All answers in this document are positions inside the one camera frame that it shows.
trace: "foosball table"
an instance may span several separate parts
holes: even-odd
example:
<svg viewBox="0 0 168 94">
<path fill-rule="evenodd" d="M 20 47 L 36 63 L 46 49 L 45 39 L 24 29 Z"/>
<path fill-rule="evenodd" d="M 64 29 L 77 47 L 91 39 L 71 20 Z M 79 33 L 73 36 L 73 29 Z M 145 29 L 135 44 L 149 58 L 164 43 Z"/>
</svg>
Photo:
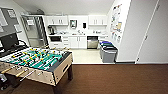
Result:
<svg viewBox="0 0 168 94">
<path fill-rule="evenodd" d="M 72 52 L 53 49 L 26 48 L 0 58 L 0 71 L 34 81 L 52 85 L 54 93 L 60 94 L 58 82 L 68 71 L 73 79 Z"/>
</svg>

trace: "bulletin board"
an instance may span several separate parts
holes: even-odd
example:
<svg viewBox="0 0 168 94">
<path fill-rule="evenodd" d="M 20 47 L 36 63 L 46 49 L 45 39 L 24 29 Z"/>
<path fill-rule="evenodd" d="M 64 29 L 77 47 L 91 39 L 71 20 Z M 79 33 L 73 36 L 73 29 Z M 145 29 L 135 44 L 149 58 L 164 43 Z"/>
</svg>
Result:
<svg viewBox="0 0 168 94">
<path fill-rule="evenodd" d="M 114 41 L 117 41 L 117 43 L 120 43 L 121 40 L 121 26 L 122 26 L 122 22 L 119 21 L 120 18 L 120 13 L 121 13 L 121 6 L 117 5 L 113 8 L 112 10 L 112 18 L 111 18 L 111 27 L 110 27 L 110 31 L 112 34 L 112 39 Z"/>
</svg>

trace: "gray trash can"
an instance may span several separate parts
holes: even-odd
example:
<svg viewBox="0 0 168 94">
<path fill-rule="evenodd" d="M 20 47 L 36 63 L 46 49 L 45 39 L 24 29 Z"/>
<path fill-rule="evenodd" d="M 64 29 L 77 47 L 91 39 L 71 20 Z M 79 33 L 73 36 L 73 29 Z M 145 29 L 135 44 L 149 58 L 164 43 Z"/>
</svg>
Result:
<svg viewBox="0 0 168 94">
<path fill-rule="evenodd" d="M 102 48 L 101 57 L 103 63 L 113 63 L 116 58 L 117 48 L 105 49 Z"/>
</svg>

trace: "wooden floor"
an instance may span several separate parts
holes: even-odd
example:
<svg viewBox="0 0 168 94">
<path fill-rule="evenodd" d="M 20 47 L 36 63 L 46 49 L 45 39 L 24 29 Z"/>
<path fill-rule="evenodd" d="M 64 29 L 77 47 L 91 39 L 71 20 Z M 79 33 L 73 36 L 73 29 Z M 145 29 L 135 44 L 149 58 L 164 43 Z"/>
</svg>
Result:
<svg viewBox="0 0 168 94">
<path fill-rule="evenodd" d="M 167 94 L 168 65 L 73 65 L 74 79 L 67 73 L 60 81 L 63 94 Z M 50 85 L 24 80 L 0 94 L 53 94 Z"/>
</svg>

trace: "television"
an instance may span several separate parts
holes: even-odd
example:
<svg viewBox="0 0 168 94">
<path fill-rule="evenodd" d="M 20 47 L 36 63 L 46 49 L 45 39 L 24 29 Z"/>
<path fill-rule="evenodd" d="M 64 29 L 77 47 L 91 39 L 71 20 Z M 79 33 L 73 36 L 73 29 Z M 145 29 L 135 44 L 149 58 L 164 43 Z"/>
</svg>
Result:
<svg viewBox="0 0 168 94">
<path fill-rule="evenodd" d="M 0 37 L 0 40 L 5 51 L 14 49 L 16 45 L 19 45 L 16 33 Z"/>
</svg>

